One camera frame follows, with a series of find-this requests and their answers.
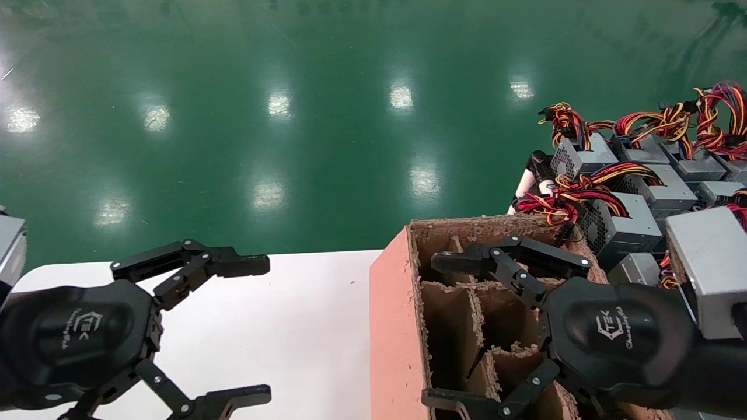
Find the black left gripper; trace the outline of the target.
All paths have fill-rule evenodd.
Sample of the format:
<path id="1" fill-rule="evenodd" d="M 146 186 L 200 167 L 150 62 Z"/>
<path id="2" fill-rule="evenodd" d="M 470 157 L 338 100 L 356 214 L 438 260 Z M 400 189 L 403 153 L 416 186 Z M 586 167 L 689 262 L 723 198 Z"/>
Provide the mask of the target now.
<path id="1" fill-rule="evenodd" d="M 13 292 L 2 308 L 2 410 L 44 410 L 91 395 L 109 404 L 139 381 L 163 334 L 136 284 Z"/>

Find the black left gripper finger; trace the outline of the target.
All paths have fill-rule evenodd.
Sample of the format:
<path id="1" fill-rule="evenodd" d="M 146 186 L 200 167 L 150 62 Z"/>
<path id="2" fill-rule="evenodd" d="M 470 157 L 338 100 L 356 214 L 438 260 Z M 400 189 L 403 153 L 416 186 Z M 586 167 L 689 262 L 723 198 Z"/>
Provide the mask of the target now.
<path id="1" fill-rule="evenodd" d="M 270 271 L 268 255 L 240 255 L 234 247 L 208 247 L 194 239 L 177 241 L 111 264 L 115 280 L 133 284 L 170 274 L 153 290 L 159 310 L 170 311 L 213 277 L 261 276 Z"/>
<path id="2" fill-rule="evenodd" d="M 190 400 L 152 359 L 139 359 L 114 369 L 101 362 L 63 359 L 58 367 L 61 377 L 86 389 L 61 419 L 93 419 L 98 406 L 109 398 L 109 389 L 115 389 L 117 396 L 140 380 L 171 409 L 170 419 L 229 419 L 235 410 L 271 401 L 271 388 L 266 384 L 222 389 Z"/>

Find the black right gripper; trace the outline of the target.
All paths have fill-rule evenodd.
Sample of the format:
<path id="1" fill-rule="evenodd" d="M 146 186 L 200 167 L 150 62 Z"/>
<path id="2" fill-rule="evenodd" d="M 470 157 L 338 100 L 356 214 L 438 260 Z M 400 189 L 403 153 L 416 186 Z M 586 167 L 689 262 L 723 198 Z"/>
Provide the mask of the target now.
<path id="1" fill-rule="evenodd" d="M 422 404 L 463 419 L 525 419 L 530 405 L 558 383 L 601 418 L 624 419 L 616 402 L 664 409 L 682 396 L 696 325 L 674 290 L 590 282 L 582 279 L 591 267 L 588 258 L 520 236 L 434 254 L 431 266 L 499 282 L 528 307 L 542 308 L 542 349 L 549 359 L 504 401 L 427 388 Z M 548 292 L 540 278 L 569 280 Z"/>

